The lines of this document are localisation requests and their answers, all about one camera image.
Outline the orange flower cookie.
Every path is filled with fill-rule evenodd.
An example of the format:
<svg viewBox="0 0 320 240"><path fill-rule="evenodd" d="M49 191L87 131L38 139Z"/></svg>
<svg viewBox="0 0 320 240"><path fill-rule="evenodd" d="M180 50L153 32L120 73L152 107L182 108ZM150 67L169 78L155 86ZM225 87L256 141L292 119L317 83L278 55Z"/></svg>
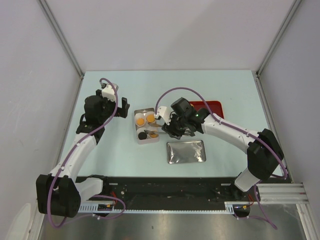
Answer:
<svg viewBox="0 0 320 240"><path fill-rule="evenodd" d="M145 124L145 119L142 117L139 117L135 120L135 123L137 126L143 126Z"/></svg>

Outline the orange round cookie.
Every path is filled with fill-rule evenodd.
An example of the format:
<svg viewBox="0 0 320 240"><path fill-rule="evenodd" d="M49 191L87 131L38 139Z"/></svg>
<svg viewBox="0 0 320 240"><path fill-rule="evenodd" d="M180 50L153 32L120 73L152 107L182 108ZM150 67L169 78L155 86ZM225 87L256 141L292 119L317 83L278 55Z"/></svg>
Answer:
<svg viewBox="0 0 320 240"><path fill-rule="evenodd" d="M156 134L156 133L150 133L149 136L150 136L151 138L158 138L158 137L159 137L159 135Z"/></svg>
<svg viewBox="0 0 320 240"><path fill-rule="evenodd" d="M155 122L155 116L153 114L149 114L146 116L146 121L148 123L154 123Z"/></svg>

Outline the metal tongs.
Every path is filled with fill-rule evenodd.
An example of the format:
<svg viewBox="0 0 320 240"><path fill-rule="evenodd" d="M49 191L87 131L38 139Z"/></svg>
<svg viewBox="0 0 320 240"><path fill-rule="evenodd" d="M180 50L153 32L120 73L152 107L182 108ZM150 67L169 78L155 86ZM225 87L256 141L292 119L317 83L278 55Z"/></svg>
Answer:
<svg viewBox="0 0 320 240"><path fill-rule="evenodd" d="M168 133L166 133L165 131L162 130L162 125L157 124L155 122L153 122L153 123L148 122L144 132L147 135L156 135L156 136L168 135Z"/></svg>

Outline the black round cookie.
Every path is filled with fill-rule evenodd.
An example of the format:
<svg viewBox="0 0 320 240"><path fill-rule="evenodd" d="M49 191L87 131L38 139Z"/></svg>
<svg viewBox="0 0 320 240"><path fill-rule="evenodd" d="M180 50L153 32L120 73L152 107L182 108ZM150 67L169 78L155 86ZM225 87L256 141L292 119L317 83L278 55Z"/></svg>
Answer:
<svg viewBox="0 0 320 240"><path fill-rule="evenodd" d="M148 138L148 135L145 132L140 132L138 134L138 139L139 140L146 140Z"/></svg>

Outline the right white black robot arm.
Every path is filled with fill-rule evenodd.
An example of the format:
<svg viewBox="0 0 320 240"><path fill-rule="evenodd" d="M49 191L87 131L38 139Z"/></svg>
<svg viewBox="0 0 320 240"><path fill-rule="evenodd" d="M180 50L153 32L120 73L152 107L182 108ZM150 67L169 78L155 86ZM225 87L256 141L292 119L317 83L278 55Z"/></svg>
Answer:
<svg viewBox="0 0 320 240"><path fill-rule="evenodd" d="M283 150L274 133L269 129L260 132L247 130L210 113L207 108L195 109L181 97L170 107L160 106L155 118L163 119L161 129L171 138L194 136L196 132L217 137L247 155L247 167L233 181L231 196L242 201L249 190L260 181L268 180L278 166L283 166Z"/></svg>

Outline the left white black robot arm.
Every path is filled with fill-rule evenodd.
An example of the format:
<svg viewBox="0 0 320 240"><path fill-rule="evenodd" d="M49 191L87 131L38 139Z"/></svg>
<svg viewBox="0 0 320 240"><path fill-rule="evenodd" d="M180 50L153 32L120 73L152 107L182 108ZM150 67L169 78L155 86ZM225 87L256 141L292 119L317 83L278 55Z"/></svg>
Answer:
<svg viewBox="0 0 320 240"><path fill-rule="evenodd" d="M130 105L125 97L118 97L118 86L107 84L84 100L72 147L49 174L36 180L38 211L41 214L73 218L81 203L96 196L105 200L111 188L102 179L88 177L77 183L76 179L85 160L101 140L105 125L114 117L126 118Z"/></svg>

